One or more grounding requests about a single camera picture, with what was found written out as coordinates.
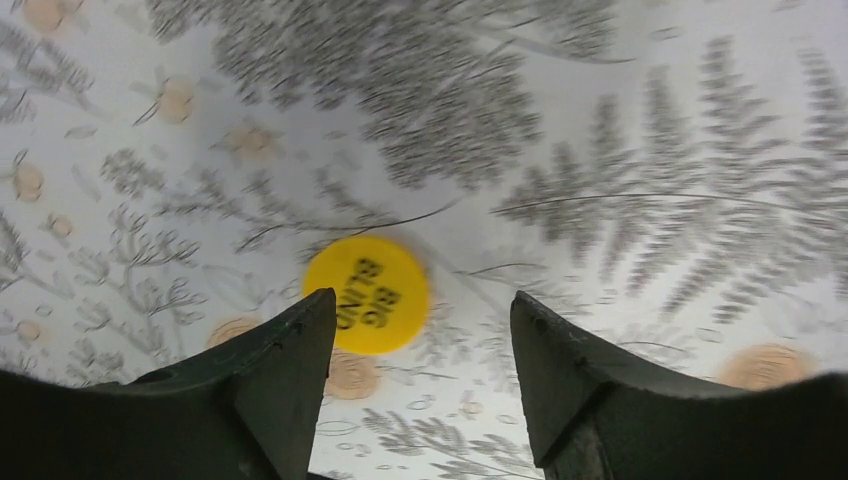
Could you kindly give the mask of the yellow big blind button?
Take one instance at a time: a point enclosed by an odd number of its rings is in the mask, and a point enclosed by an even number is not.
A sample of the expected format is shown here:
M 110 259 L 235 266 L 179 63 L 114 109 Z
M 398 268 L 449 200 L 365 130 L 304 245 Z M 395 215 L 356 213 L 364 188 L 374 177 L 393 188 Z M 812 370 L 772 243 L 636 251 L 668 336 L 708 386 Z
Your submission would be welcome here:
M 423 263 L 388 238 L 357 235 L 316 254 L 301 280 L 304 295 L 335 292 L 335 346 L 359 355 L 404 348 L 423 330 L 430 286 Z

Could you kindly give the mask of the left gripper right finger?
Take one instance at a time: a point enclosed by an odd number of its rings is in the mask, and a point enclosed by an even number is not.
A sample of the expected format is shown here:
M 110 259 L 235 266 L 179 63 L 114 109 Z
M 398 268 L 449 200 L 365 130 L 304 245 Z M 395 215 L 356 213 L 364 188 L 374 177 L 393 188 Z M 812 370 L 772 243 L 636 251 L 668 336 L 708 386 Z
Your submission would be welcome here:
M 534 463 L 549 479 L 843 479 L 847 377 L 746 391 L 643 359 L 525 292 L 510 328 Z

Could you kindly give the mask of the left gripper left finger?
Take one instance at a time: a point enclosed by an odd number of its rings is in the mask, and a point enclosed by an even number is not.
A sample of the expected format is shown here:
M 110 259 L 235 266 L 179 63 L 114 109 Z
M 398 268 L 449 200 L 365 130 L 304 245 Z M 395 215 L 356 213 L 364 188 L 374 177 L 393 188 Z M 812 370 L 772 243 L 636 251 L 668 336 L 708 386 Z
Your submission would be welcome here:
M 336 332 L 320 289 L 128 383 L 1 375 L 5 479 L 307 479 Z

